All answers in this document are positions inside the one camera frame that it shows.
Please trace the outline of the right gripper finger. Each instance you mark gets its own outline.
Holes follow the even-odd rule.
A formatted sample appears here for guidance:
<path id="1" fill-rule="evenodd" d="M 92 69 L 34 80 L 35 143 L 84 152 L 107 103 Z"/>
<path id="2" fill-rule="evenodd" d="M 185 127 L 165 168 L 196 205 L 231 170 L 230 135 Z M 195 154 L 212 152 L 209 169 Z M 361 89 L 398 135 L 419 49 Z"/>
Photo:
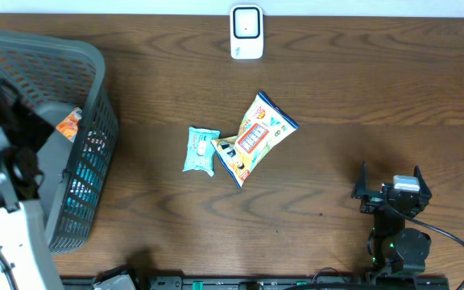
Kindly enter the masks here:
<path id="1" fill-rule="evenodd" d="M 430 191 L 428 185 L 425 183 L 425 180 L 424 180 L 424 178 L 423 178 L 423 176 L 421 174 L 421 170 L 420 170 L 418 165 L 415 166 L 415 168 L 414 168 L 413 176 L 418 179 L 418 184 L 420 186 L 420 194 L 422 196 L 430 196 L 431 191 Z"/>
<path id="2" fill-rule="evenodd" d="M 361 192 L 367 190 L 367 165 L 362 162 L 361 174 L 354 186 L 355 192 Z"/>

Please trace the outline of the yellow snack bag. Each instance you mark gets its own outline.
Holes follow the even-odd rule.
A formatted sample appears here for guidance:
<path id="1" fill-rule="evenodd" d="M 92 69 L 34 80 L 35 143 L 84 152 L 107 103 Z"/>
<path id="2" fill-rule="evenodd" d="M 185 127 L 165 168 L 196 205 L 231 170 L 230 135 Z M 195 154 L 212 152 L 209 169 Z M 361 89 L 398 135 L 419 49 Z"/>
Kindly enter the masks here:
<path id="1" fill-rule="evenodd" d="M 225 170 L 240 189 L 263 157 L 300 125 L 264 92 L 256 94 L 235 136 L 211 142 Z"/>

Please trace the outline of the teal wet wipes pack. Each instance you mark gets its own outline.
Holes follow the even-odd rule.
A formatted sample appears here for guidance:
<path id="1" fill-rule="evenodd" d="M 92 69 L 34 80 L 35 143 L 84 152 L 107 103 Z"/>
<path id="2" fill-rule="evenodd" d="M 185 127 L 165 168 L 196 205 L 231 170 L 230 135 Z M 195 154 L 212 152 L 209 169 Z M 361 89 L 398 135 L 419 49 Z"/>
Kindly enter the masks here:
<path id="1" fill-rule="evenodd" d="M 216 150 L 211 141 L 218 139 L 220 134 L 219 130 L 189 127 L 184 172 L 204 171 L 209 176 L 214 176 L 213 155 Z"/>

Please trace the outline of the orange snack packet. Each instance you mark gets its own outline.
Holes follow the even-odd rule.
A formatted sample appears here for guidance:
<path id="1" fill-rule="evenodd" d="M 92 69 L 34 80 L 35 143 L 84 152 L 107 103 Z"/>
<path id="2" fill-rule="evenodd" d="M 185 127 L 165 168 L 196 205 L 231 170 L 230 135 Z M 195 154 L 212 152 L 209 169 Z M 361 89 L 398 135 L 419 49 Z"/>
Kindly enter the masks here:
<path id="1" fill-rule="evenodd" d="M 78 133 L 78 124 L 80 120 L 82 120 L 82 109 L 75 107 L 71 113 L 56 126 L 56 130 L 73 143 Z"/>

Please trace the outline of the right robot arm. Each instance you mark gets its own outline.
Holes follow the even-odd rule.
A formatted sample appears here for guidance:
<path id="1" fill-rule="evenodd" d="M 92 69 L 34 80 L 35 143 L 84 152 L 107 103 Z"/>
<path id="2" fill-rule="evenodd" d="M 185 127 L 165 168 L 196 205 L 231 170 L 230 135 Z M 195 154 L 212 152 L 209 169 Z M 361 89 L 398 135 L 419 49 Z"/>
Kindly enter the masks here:
<path id="1" fill-rule="evenodd" d="M 370 190 L 367 166 L 351 193 L 361 201 L 360 212 L 372 214 L 374 225 L 367 240 L 374 270 L 368 279 L 374 283 L 379 278 L 418 276 L 425 271 L 431 238 L 428 234 L 406 226 L 406 222 L 421 213 L 432 193 L 419 168 L 412 176 L 393 176 L 393 181 L 383 184 L 379 191 Z"/>

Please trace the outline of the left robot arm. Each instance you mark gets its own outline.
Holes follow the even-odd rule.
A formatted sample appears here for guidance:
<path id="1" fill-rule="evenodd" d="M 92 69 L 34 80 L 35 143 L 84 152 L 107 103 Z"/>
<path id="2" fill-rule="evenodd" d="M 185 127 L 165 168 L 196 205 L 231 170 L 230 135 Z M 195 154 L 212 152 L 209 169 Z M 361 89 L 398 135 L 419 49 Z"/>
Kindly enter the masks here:
<path id="1" fill-rule="evenodd" d="M 0 79 L 0 289 L 61 289 L 45 237 L 37 152 L 53 127 Z"/>

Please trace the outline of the white barcode scanner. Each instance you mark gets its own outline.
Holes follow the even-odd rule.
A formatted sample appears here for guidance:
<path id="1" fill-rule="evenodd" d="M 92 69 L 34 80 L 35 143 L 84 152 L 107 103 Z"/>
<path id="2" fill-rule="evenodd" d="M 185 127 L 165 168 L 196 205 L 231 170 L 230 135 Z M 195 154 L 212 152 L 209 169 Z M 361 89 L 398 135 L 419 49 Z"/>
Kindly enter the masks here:
<path id="1" fill-rule="evenodd" d="M 257 5 L 236 5 L 230 10 L 230 55 L 235 60 L 263 56 L 263 10 Z"/>

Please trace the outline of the grey plastic shopping basket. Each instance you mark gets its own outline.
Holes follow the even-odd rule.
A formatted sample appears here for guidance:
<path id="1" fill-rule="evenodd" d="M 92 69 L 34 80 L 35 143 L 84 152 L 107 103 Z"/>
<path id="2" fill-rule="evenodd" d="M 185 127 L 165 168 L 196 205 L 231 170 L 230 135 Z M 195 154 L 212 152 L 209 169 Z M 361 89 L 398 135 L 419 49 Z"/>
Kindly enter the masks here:
<path id="1" fill-rule="evenodd" d="M 54 129 L 38 152 L 45 176 L 37 179 L 54 254 L 88 240 L 118 138 L 105 72 L 102 54 L 88 43 L 0 31 L 0 79 Z"/>

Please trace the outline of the black mounting rail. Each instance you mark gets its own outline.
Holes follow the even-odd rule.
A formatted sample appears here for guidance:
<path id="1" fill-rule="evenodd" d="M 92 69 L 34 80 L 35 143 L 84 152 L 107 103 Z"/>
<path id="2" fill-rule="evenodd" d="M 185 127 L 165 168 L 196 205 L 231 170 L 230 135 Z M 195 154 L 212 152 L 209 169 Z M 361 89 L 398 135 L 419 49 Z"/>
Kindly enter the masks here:
<path id="1" fill-rule="evenodd" d="M 362 276 L 347 275 L 328 267 L 313 276 L 190 276 L 176 273 L 140 276 L 138 272 L 117 267 L 94 277 L 65 276 L 61 282 L 66 289 L 145 289 L 145 290 L 284 290 L 329 289 L 335 284 L 343 289 L 354 284 L 368 289 L 371 284 Z"/>

